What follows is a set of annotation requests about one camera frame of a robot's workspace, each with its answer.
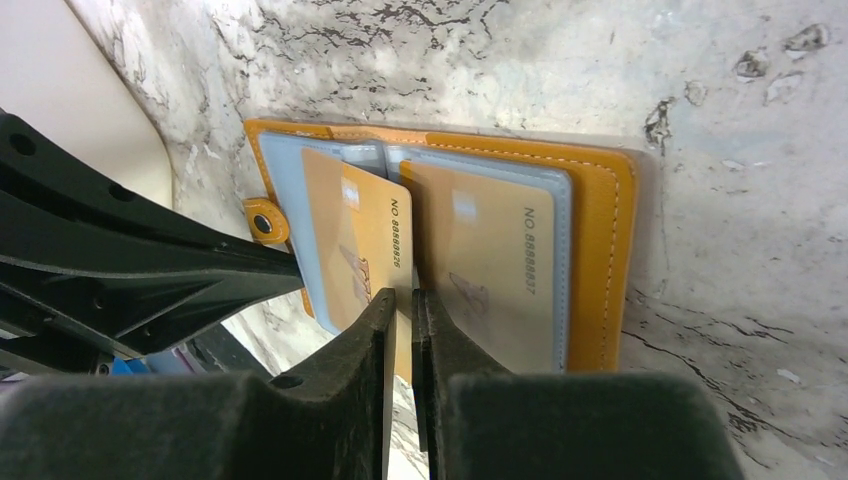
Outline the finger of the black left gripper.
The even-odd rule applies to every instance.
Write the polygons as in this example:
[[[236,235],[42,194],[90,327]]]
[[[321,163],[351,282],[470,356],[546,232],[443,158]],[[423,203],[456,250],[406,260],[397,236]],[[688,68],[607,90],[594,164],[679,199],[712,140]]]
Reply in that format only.
[[[287,253],[123,187],[1,116],[1,365],[93,373],[300,289]]]

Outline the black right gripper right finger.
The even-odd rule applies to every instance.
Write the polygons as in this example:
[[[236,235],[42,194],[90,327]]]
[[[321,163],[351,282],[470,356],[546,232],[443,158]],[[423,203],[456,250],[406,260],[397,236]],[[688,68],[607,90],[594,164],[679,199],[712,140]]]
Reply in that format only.
[[[517,374],[412,295],[419,444],[434,479],[740,479],[718,414],[663,374]]]

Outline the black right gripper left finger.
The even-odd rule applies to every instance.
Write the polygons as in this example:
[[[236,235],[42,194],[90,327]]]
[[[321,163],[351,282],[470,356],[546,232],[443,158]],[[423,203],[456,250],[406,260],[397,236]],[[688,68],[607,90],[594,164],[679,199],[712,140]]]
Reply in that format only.
[[[276,378],[43,376],[1,397],[5,479],[382,479],[396,294]]]

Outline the gold credit card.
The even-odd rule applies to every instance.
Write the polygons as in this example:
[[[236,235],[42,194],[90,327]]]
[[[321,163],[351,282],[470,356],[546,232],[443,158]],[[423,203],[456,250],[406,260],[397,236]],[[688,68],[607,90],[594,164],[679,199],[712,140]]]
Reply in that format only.
[[[422,287],[472,340],[518,373],[553,372],[555,204],[535,186],[404,160]]]
[[[411,195],[385,178],[313,148],[301,152],[327,319],[343,331],[379,290],[395,290],[395,374],[412,379]]]

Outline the yellow leather card holder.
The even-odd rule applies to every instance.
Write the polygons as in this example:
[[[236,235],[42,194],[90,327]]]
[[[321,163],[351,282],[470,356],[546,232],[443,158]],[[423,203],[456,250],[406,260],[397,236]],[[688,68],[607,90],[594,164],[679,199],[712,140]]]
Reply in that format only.
[[[293,134],[322,141],[383,140],[568,173],[575,188],[575,230],[566,369],[569,372],[617,369],[638,205],[638,171],[632,155],[621,149],[574,143],[375,125],[248,119],[244,127],[272,201],[278,201],[279,195],[271,183],[270,162],[259,151],[262,133]]]

